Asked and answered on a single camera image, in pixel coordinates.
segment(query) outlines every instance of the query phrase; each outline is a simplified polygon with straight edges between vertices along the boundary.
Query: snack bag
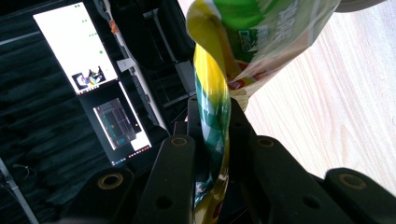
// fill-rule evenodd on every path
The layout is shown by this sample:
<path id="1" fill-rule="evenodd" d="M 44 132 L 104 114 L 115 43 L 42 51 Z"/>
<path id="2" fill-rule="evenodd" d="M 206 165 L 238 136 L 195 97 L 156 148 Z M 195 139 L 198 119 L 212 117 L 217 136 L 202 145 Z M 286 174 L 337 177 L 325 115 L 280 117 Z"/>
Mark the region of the snack bag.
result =
<path id="1" fill-rule="evenodd" d="M 217 222 L 228 183 L 230 97 L 248 98 L 309 48 L 340 0 L 195 0 L 196 90 L 210 174 L 197 183 L 195 222 Z"/>

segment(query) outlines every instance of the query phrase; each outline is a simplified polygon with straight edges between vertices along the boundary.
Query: monitor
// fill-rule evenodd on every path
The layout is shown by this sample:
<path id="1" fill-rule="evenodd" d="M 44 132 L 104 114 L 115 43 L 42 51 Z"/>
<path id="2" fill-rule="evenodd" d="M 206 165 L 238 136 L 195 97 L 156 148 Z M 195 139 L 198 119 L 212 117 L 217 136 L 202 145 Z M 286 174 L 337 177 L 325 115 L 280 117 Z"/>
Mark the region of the monitor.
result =
<path id="1" fill-rule="evenodd" d="M 34 15 L 112 165 L 151 148 L 83 3 Z"/>
<path id="2" fill-rule="evenodd" d="M 33 17 L 77 95 L 117 79 L 83 3 Z"/>

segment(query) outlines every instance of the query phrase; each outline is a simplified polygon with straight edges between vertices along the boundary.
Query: plastic bag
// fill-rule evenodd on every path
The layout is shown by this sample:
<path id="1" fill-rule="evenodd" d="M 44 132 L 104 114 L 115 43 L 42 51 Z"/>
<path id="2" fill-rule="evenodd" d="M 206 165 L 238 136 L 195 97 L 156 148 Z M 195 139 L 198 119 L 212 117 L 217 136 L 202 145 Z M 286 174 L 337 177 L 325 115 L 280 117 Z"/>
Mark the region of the plastic bag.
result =
<path id="1" fill-rule="evenodd" d="M 187 28 L 196 42 L 196 90 L 210 175 L 198 183 L 195 222 L 217 222 L 228 183 L 230 97 L 243 109 L 277 71 L 309 48 L 339 0 L 196 0 Z"/>

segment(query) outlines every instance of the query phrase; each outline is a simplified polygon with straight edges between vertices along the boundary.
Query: wooden floor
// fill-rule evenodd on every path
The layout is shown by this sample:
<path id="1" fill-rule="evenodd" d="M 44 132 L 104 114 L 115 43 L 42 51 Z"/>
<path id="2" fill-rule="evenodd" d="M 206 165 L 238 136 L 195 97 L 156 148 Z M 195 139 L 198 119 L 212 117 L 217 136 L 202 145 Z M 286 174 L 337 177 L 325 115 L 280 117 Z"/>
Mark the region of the wooden floor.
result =
<path id="1" fill-rule="evenodd" d="M 180 0 L 184 9 L 190 0 Z M 314 45 L 250 98 L 258 134 L 310 173 L 348 167 L 396 195 L 396 1 L 335 13 Z"/>

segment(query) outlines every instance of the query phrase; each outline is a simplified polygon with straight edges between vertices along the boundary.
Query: black chair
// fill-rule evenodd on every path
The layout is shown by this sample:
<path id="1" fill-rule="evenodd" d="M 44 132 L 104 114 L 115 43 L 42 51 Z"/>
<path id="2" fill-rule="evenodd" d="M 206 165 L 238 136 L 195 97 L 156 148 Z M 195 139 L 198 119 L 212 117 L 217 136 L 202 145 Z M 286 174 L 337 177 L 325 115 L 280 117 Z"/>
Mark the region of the black chair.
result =
<path id="1" fill-rule="evenodd" d="M 192 59 L 194 42 L 177 0 L 110 1 L 111 13 L 135 61 L 150 70 Z"/>

